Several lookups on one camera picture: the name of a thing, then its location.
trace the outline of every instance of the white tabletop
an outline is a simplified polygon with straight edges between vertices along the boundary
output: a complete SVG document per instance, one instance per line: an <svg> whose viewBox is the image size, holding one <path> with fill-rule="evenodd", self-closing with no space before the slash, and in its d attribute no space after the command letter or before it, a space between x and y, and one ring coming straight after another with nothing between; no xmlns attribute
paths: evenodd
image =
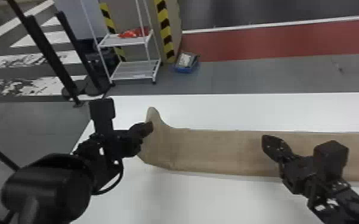
<svg viewBox="0 0 359 224"><path fill-rule="evenodd" d="M149 106L174 127L359 132L359 93L113 97L115 129L143 122ZM93 133L92 122L79 142ZM74 223L320 223L278 178L171 172L125 159L121 183L92 197ZM352 183L359 193L359 183Z"/></svg>

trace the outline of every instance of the white floor marking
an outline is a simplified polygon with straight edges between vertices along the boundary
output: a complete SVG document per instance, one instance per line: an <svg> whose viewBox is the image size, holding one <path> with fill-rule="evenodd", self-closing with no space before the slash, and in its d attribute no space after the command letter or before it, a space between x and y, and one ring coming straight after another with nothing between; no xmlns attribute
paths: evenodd
<svg viewBox="0 0 359 224"><path fill-rule="evenodd" d="M70 42L70 39L64 31L46 32L45 36L51 44ZM16 43L11 45L12 48L18 48L21 46L36 46L36 44L29 35L26 35Z"/></svg>
<svg viewBox="0 0 359 224"><path fill-rule="evenodd" d="M25 12L25 15L36 15L40 13L41 11L47 9L48 7L52 6L54 4L53 0L46 0L45 2L33 7L32 9ZM0 37L7 33L8 31L12 30L16 26L21 24L20 20L18 18L14 18L5 24L0 26Z"/></svg>
<svg viewBox="0 0 359 224"><path fill-rule="evenodd" d="M305 24L314 24L314 23L331 23L331 22L356 21L356 20L359 20L359 15L336 17L336 18L322 18L318 20L291 21L291 22L283 22L283 23L265 23L265 24L244 25L244 26L217 27L211 29L183 30L182 33L183 34L209 33L209 32L222 32L229 30L246 30L246 29L266 28L266 27L296 26L296 25L305 25Z"/></svg>
<svg viewBox="0 0 359 224"><path fill-rule="evenodd" d="M56 25L60 25L60 21L55 16L47 20L44 24L42 24L42 26L56 26Z"/></svg>
<svg viewBox="0 0 359 224"><path fill-rule="evenodd" d="M63 64L80 64L81 60L75 51L59 51L57 55ZM42 53L17 54L0 56L0 69L30 67L46 63Z"/></svg>
<svg viewBox="0 0 359 224"><path fill-rule="evenodd" d="M76 80L83 80L86 76L71 76ZM61 95L63 84L58 77L42 77L38 79L0 79L0 97L23 96L54 96Z"/></svg>

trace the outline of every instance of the yellow and black striped pole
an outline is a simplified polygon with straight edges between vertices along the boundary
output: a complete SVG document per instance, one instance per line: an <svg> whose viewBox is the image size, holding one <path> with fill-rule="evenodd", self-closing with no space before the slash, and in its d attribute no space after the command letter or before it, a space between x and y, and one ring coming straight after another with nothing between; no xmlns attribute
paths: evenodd
<svg viewBox="0 0 359 224"><path fill-rule="evenodd" d="M107 29L109 30L110 33L115 34L116 26L114 25L114 22L110 15L107 3L102 2L102 3L100 3L99 6L100 6L101 13L104 17L104 22L106 23ZM125 53L124 53L124 50L122 49L122 47L116 46L116 47L114 47L114 50L122 61L126 61Z"/></svg>
<svg viewBox="0 0 359 224"><path fill-rule="evenodd" d="M160 35L164 43L164 53L167 58L167 62L174 63L175 52L174 43L172 42L170 21L168 18L168 10L165 0L154 0L154 4L157 9L157 17L160 24Z"/></svg>

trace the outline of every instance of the beige cloth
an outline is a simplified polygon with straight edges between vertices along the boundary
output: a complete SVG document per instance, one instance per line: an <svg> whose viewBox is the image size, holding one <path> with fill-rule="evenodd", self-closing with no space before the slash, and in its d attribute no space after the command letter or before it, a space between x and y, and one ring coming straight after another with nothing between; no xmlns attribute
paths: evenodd
<svg viewBox="0 0 359 224"><path fill-rule="evenodd" d="M316 145L336 140L349 148L343 176L359 181L359 133L254 132L177 129L165 124L151 107L147 121L154 131L139 157L148 164L190 172L278 176L278 166L262 150L261 136L284 139L299 155L312 155Z"/></svg>

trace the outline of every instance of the red object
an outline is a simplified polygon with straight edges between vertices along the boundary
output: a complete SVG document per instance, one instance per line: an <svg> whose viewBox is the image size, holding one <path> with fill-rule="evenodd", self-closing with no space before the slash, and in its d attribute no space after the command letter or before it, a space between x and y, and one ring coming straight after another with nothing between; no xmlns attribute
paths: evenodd
<svg viewBox="0 0 359 224"><path fill-rule="evenodd" d="M182 50L201 61L359 54L359 20L186 34Z"/></svg>
<svg viewBox="0 0 359 224"><path fill-rule="evenodd" d="M149 27L145 26L143 27L143 30L145 32L145 36L149 35ZM118 34L120 38L138 38L140 36L143 36L142 34L142 28L138 27L135 29L127 30L123 33Z"/></svg>

